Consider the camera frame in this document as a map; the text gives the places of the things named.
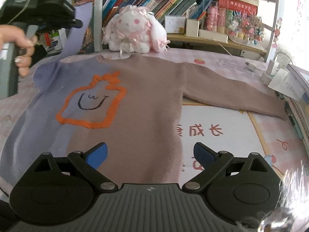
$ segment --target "pink checkered bedsheet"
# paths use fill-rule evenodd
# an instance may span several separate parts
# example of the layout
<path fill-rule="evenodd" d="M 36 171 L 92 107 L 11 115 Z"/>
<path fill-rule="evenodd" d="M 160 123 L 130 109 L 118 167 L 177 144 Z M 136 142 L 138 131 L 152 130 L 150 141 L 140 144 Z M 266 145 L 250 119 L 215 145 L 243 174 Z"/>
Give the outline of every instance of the pink checkered bedsheet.
<path fill-rule="evenodd" d="M 98 55 L 98 53 L 85 55 L 84 58 L 90 58 L 93 55 Z M 104 50 L 102 55 L 105 58 L 119 58 L 119 53 L 111 52 L 109 50 Z M 271 89 L 260 83 L 262 71 L 252 73 L 245 68 L 246 62 L 253 62 L 257 65 L 259 70 L 265 70 L 265 63 L 213 52 L 184 49 L 168 49 L 166 52 L 150 52 L 147 55 L 170 60 L 176 63 L 189 62 L 203 65 L 224 77 L 244 81 L 264 93 L 271 93 Z M 76 56 L 68 57 L 64 59 L 63 62 L 74 61 L 75 58 Z M 12 122 L 10 126 L 6 125 L 5 128 L 0 126 L 0 152 L 2 151 L 6 138 L 10 134 L 17 119 L 38 92 L 38 89 L 32 82 L 35 68 L 36 66 L 31 69 L 30 75 L 22 79 L 19 83 L 18 97 L 13 96 L 0 101 L 0 120 L 9 115 Z M 273 156 L 273 166 L 280 172 L 284 173 L 290 168 L 300 168 L 301 161 L 303 161 L 305 178 L 306 180 L 307 178 L 309 179 L 308 154 L 302 140 L 297 136 L 290 121 L 288 119 L 283 121 L 279 118 L 255 113 L 253 115 L 261 132 L 260 135 L 265 139 L 264 145 L 266 146 L 266 154 Z"/>

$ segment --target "pink white plush bunny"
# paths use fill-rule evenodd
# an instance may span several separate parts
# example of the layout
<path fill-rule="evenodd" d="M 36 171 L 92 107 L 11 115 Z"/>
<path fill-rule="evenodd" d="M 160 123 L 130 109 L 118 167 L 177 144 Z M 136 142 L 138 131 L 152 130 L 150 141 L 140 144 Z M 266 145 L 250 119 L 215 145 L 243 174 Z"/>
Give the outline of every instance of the pink white plush bunny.
<path fill-rule="evenodd" d="M 103 43 L 112 51 L 148 53 L 166 50 L 166 31 L 146 7 L 128 5 L 107 24 Z"/>

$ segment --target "purple sweater sleeve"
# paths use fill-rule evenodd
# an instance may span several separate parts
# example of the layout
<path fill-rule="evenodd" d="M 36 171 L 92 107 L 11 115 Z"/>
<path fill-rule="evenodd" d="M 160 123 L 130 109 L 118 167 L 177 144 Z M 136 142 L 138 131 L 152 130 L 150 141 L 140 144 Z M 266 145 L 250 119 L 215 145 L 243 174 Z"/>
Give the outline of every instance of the purple sweater sleeve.
<path fill-rule="evenodd" d="M 56 79 L 62 66 L 62 63 L 55 61 L 39 66 L 33 75 L 35 86 L 38 87 L 40 91 L 48 88 Z"/>
<path fill-rule="evenodd" d="M 284 100 L 272 97 L 251 85 L 225 78 L 209 68 L 184 63 L 186 86 L 184 96 L 217 107 L 247 110 L 286 118 Z"/>

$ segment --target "metal pivot screw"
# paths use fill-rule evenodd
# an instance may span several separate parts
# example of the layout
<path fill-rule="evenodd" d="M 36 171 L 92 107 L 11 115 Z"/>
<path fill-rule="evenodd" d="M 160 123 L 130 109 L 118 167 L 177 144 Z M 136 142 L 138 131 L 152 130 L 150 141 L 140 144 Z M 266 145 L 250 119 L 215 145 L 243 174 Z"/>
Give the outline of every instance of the metal pivot screw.
<path fill-rule="evenodd" d="M 116 187 L 116 185 L 112 182 L 104 182 L 100 185 L 100 187 L 104 190 L 112 190 Z"/>
<path fill-rule="evenodd" d="M 191 181 L 191 182 L 187 182 L 185 184 L 185 187 L 187 189 L 195 190 L 195 189 L 199 189 L 200 188 L 200 184 L 197 183 L 197 182 Z"/>

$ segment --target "finger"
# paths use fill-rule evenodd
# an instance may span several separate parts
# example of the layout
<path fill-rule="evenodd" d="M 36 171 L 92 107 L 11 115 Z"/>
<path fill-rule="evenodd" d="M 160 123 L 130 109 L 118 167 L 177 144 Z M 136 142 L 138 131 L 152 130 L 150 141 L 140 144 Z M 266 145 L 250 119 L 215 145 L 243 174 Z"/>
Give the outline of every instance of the finger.
<path fill-rule="evenodd" d="M 34 54 L 34 47 L 22 48 L 18 51 L 18 55 L 32 56 Z"/>
<path fill-rule="evenodd" d="M 33 43 L 33 45 L 36 45 L 38 42 L 38 37 L 36 35 L 33 35 L 32 38 L 30 38 L 30 41 Z"/>
<path fill-rule="evenodd" d="M 17 67 L 29 67 L 31 64 L 31 57 L 29 56 L 18 56 L 15 58 L 15 64 Z"/>
<path fill-rule="evenodd" d="M 21 77 L 25 77 L 27 76 L 27 74 L 29 73 L 29 67 L 21 67 L 18 69 L 18 73 Z"/>
<path fill-rule="evenodd" d="M 2 49 L 3 43 L 15 42 L 18 47 L 29 48 L 34 44 L 31 40 L 27 39 L 22 29 L 12 25 L 0 25 L 0 46 Z"/>

